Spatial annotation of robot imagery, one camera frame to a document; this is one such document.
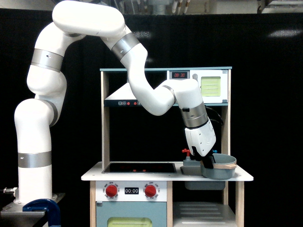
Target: digital timer display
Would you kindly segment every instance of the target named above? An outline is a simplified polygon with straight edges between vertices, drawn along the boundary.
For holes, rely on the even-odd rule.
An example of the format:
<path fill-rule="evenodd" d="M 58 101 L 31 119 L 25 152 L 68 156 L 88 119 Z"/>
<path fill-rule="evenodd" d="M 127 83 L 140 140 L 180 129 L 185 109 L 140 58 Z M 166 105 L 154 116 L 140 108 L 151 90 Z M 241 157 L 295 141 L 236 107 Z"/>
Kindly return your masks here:
<path fill-rule="evenodd" d="M 187 72 L 172 72 L 171 78 L 172 79 L 188 79 Z"/>
<path fill-rule="evenodd" d="M 139 188 L 125 188 L 125 195 L 138 195 Z"/>

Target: blue clamp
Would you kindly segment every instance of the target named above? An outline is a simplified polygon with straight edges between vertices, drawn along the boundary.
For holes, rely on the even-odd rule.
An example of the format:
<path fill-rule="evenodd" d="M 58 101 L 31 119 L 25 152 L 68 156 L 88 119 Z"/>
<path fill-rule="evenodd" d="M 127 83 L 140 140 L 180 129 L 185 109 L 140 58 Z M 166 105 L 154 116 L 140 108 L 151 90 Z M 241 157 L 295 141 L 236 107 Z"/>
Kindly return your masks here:
<path fill-rule="evenodd" d="M 26 204 L 22 211 L 45 210 L 49 227 L 61 227 L 60 209 L 58 204 L 50 199 L 34 200 Z"/>

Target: toy kitchen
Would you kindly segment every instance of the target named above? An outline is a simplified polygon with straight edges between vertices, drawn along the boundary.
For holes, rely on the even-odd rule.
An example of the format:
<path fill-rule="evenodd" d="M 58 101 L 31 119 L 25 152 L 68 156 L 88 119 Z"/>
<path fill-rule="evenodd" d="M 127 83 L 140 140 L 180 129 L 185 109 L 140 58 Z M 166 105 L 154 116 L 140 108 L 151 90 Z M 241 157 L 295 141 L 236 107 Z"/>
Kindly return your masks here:
<path fill-rule="evenodd" d="M 220 126 L 217 143 L 221 147 L 218 154 L 213 155 L 216 163 L 210 172 L 207 163 L 204 163 L 205 169 L 203 162 L 195 161 L 195 156 L 191 156 L 190 151 L 186 149 L 182 151 L 184 158 L 179 161 L 158 162 L 140 158 L 138 160 L 138 157 L 134 158 L 134 161 L 131 157 L 126 161 L 117 161 L 115 152 L 112 151 L 114 146 L 110 147 L 112 139 L 110 131 L 113 130 L 110 123 L 113 119 L 109 118 L 110 111 L 132 108 L 135 112 L 139 108 L 143 110 L 143 107 L 132 94 L 128 81 L 118 90 L 111 91 L 111 75 L 118 74 L 126 78 L 125 69 L 100 70 L 102 161 L 81 178 L 83 181 L 90 181 L 91 227 L 244 226 L 244 182 L 253 181 L 253 177 L 236 165 L 236 161 L 224 160 L 224 165 L 220 165 L 220 155 L 223 159 L 232 157 L 231 69 L 231 67 L 145 69 L 146 74 L 159 74 L 168 80 L 189 78 L 197 80 L 205 106 L 220 109 L 223 123 Z M 229 181 L 236 183 L 235 213 L 228 205 L 228 193 L 231 193 L 228 191 Z M 202 193 L 203 190 L 221 191 L 222 202 L 174 201 L 174 182 L 184 182 L 187 190 L 200 190 Z"/>

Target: gray bowl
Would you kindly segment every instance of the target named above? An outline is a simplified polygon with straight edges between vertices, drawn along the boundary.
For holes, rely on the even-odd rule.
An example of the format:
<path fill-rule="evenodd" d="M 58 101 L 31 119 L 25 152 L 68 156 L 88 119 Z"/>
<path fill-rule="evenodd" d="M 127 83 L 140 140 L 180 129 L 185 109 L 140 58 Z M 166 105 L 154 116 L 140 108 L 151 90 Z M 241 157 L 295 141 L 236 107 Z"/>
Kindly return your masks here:
<path fill-rule="evenodd" d="M 214 154 L 216 163 L 213 169 L 207 169 L 201 162 L 201 173 L 203 176 L 214 180 L 228 180 L 235 174 L 237 159 L 230 155 Z"/>

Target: silver metal ring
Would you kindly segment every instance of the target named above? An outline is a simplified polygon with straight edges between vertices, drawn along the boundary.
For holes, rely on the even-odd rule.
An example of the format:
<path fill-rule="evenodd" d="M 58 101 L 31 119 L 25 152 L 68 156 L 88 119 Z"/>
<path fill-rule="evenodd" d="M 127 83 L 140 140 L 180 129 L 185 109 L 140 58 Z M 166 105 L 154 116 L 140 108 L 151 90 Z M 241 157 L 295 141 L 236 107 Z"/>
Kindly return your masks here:
<path fill-rule="evenodd" d="M 39 168 L 52 164 L 52 152 L 18 153 L 18 167 Z"/>
<path fill-rule="evenodd" d="M 134 36 L 133 33 L 128 33 L 125 36 L 122 37 L 112 48 L 112 52 L 115 54 L 115 56 L 121 60 L 126 53 L 128 53 L 133 47 L 138 45 L 140 42 Z"/>
<path fill-rule="evenodd" d="M 57 107 L 55 106 L 54 103 L 52 103 L 52 102 L 50 102 L 50 101 L 48 101 L 48 100 L 44 100 L 44 99 L 42 99 L 42 100 L 48 102 L 49 105 L 51 105 L 52 108 L 53 108 L 53 121 L 52 121 L 52 123 L 50 123 L 50 125 L 49 125 L 49 127 L 52 127 L 53 125 L 55 125 L 55 123 L 56 123 L 56 121 L 57 121 L 57 119 L 58 119 L 58 110 L 57 110 Z"/>
<path fill-rule="evenodd" d="M 175 96 L 174 89 L 172 89 L 170 86 L 167 86 L 167 85 L 162 85 L 162 87 L 165 87 L 165 88 L 167 88 L 168 90 L 170 90 L 170 92 L 171 92 L 172 95 L 174 96 L 174 103 L 176 103 L 177 99 L 176 99 L 176 96 Z"/>
<path fill-rule="evenodd" d="M 56 53 L 45 50 L 35 49 L 32 59 L 32 65 L 60 72 L 63 57 Z"/>
<path fill-rule="evenodd" d="M 204 102 L 192 109 L 180 109 L 186 127 L 194 128 L 205 124 L 208 121 Z"/>

